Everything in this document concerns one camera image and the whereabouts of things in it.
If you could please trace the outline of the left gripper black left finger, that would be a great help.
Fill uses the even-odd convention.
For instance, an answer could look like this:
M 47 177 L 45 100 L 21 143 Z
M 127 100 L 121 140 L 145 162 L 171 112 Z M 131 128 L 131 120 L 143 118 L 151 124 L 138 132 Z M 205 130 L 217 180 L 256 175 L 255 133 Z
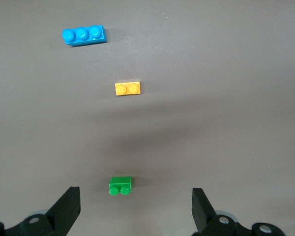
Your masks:
M 0 222 L 0 236 L 65 236 L 80 212 L 80 188 L 69 187 L 45 214 L 29 216 L 9 229 Z

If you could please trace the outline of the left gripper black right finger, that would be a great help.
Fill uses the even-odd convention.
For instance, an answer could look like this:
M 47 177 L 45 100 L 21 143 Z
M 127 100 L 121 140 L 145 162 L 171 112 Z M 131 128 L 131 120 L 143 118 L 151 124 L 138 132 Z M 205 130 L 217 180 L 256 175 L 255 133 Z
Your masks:
M 257 222 L 247 229 L 225 214 L 218 214 L 201 188 L 192 189 L 192 216 L 195 236 L 283 236 L 284 232 L 269 223 Z

